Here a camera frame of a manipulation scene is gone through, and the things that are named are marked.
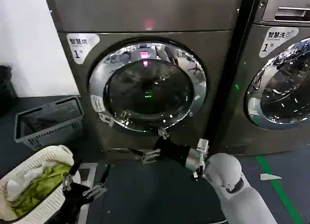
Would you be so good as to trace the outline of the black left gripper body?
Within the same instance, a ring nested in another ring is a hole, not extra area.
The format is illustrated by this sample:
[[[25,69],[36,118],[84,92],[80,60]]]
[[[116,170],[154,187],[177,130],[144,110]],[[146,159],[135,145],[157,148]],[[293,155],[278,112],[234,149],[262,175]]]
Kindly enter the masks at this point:
[[[63,192],[65,202],[60,209],[60,219],[77,219],[80,208],[87,203],[87,198],[83,196],[83,193],[89,187],[75,182],[71,183],[70,187],[71,190]]]

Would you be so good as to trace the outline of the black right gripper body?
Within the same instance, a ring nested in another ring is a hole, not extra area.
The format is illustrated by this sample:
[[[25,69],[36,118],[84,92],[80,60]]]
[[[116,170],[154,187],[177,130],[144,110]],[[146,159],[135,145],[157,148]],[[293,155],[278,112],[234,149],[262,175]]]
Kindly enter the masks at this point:
[[[186,159],[189,155],[190,146],[189,145],[178,145],[172,142],[170,138],[164,139],[159,137],[156,141],[154,150],[159,149],[158,160],[168,158],[174,160],[182,166],[186,165]]]

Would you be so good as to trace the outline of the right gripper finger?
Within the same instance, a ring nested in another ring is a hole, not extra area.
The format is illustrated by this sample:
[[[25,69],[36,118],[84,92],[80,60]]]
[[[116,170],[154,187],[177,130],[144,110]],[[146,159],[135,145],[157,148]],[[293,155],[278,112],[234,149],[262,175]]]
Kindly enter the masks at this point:
[[[148,152],[142,152],[137,149],[128,148],[128,150],[134,155],[136,160],[141,161],[143,164],[150,164],[157,161],[157,159],[160,157],[160,149],[148,151]]]
[[[162,137],[164,140],[169,138],[169,134],[166,132],[165,128],[158,128],[158,135]]]

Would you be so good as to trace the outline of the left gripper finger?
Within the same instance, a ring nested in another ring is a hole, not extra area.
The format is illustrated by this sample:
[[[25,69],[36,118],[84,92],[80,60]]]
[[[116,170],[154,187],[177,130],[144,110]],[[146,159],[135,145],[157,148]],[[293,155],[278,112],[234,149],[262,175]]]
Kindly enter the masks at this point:
[[[65,173],[62,178],[62,191],[71,191],[71,184],[73,183],[73,177],[81,165],[81,159],[75,161],[70,168],[69,172]]]
[[[85,198],[98,198],[101,195],[103,195],[107,191],[105,183],[108,179],[109,172],[110,172],[110,164],[107,164],[105,166],[105,171],[101,177],[100,182],[98,184],[94,185],[92,188],[83,192],[83,194],[82,194],[83,197],[85,197]]]

